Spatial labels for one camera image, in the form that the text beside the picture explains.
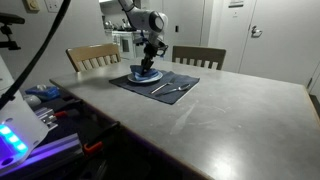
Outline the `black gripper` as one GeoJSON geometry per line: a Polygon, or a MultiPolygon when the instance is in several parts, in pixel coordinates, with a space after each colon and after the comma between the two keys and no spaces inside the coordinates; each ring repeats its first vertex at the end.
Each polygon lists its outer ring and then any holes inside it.
{"type": "Polygon", "coordinates": [[[152,59],[156,56],[163,57],[167,49],[168,46],[164,43],[160,43],[159,45],[148,43],[144,48],[145,58],[141,60],[141,74],[149,71],[154,63],[152,59]]]}

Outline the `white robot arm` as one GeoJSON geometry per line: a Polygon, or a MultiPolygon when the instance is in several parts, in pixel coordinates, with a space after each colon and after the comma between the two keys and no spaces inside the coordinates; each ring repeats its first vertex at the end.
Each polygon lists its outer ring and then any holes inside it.
{"type": "Polygon", "coordinates": [[[141,74],[144,75],[153,65],[152,59],[158,51],[165,54],[168,46],[164,43],[164,34],[168,25],[168,17],[154,10],[139,9],[132,0],[118,0],[125,12],[130,26],[136,30],[149,32],[145,40],[144,58],[141,60],[141,74]]]}

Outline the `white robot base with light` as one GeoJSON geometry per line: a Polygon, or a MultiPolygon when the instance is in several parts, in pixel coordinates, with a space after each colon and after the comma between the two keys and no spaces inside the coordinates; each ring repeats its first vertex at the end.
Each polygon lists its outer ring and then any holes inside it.
{"type": "Polygon", "coordinates": [[[14,100],[0,110],[0,174],[22,164],[48,132],[17,91],[14,100]]]}

